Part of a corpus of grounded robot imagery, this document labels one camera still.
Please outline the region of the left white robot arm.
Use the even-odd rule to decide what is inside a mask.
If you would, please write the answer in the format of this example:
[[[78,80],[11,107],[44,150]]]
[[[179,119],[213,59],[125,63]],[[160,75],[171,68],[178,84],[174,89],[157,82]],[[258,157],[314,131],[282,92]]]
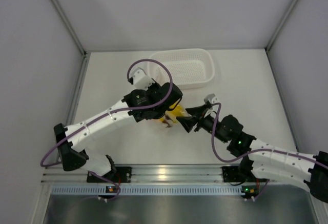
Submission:
[[[103,182],[112,182],[116,176],[114,161],[90,147],[98,138],[118,128],[142,120],[160,119],[182,99],[182,91],[175,85],[153,83],[145,90],[134,89],[115,105],[85,121],[54,127],[63,170],[83,169],[93,172]]]

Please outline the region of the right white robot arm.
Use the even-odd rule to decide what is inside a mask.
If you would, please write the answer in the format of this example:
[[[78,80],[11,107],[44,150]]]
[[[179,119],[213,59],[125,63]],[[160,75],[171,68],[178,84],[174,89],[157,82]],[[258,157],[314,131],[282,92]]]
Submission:
[[[187,132],[203,129],[215,140],[227,143],[227,150],[239,160],[239,175],[244,181],[254,178],[273,180],[299,187],[314,198],[327,202],[327,153],[304,154],[272,146],[243,131],[233,116],[219,120],[219,111],[212,116],[210,104],[188,108],[189,116],[177,117]]]

